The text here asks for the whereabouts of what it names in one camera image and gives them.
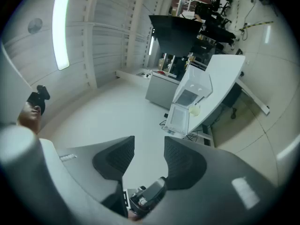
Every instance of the fluorescent light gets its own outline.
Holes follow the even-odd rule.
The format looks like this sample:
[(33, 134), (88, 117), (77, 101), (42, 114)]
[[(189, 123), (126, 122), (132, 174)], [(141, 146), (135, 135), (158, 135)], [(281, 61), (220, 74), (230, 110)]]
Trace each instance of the fluorescent light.
[(59, 70), (70, 66), (66, 45), (66, 13), (68, 0), (55, 0), (52, 16), (52, 40)]
[(153, 47), (153, 42), (154, 42), (154, 37), (151, 38), (150, 48), (149, 48), (149, 53), (148, 53), (148, 55), (151, 55), (152, 47)]
[(264, 43), (268, 43), (269, 42), (270, 33), (271, 33), (271, 25), (269, 25), (267, 27), (267, 35), (266, 35), (266, 39), (265, 39)]

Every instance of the white floor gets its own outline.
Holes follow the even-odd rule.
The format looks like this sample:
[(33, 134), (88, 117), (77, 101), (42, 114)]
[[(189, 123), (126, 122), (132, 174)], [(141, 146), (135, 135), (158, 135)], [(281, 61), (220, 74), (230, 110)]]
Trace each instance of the white floor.
[[(229, 31), (240, 36), (240, 32), (234, 30), (243, 26), (253, 3), (238, 1), (227, 15), (232, 20)], [(242, 81), (270, 107), (270, 114), (266, 116), (242, 94), (234, 105), (238, 109), (237, 118), (231, 120), (231, 111), (227, 110), (213, 127), (213, 135), (218, 148), (235, 153), (273, 184), (281, 185), (297, 157), (293, 141), (299, 143), (300, 134), (300, 53), (288, 24), (280, 12), (277, 13), (278, 17), (271, 6), (263, 6), (257, 0), (246, 22), (274, 23), (248, 28), (245, 41), (240, 37), (234, 51), (226, 48), (231, 54), (238, 48), (244, 52), (247, 63)]]
[[(237, 23), (237, 1), (228, 13), (231, 30), (243, 26), (253, 6), (250, 0), (239, 1)], [(213, 135), (218, 148), (235, 153), (273, 184), (281, 185), (296, 157), (294, 145), (300, 140), (299, 48), (283, 16), (276, 17), (270, 6), (256, 1), (246, 22), (259, 21), (274, 21), (269, 24), (268, 41), (269, 25), (259, 25), (247, 30), (248, 38), (241, 38), (234, 51), (226, 49), (232, 54), (242, 49), (247, 61), (242, 80), (270, 107), (270, 114), (265, 116), (242, 95), (234, 105), (237, 118), (232, 120), (231, 111), (225, 111), (213, 126)], [(166, 133), (159, 123), (168, 111), (144, 99), (145, 94), (144, 88), (118, 79), (61, 111), (39, 136), (59, 149), (135, 135), (136, 156), (125, 173), (124, 187), (148, 186), (167, 175), (163, 158)]]

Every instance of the white desk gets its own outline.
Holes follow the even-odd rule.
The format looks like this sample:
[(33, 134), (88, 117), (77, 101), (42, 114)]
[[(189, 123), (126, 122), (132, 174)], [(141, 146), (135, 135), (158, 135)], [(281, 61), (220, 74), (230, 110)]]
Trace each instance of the white desk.
[[(206, 72), (210, 74), (212, 93), (208, 97), (200, 100), (197, 106), (200, 107), (200, 114), (194, 116), (189, 114), (188, 134), (201, 125), (212, 112), (221, 104), (236, 83), (243, 65), (245, 56), (241, 55), (213, 55)], [(211, 135), (198, 133), (199, 136), (209, 139)], [(178, 138), (185, 137), (175, 133), (173, 136)]]

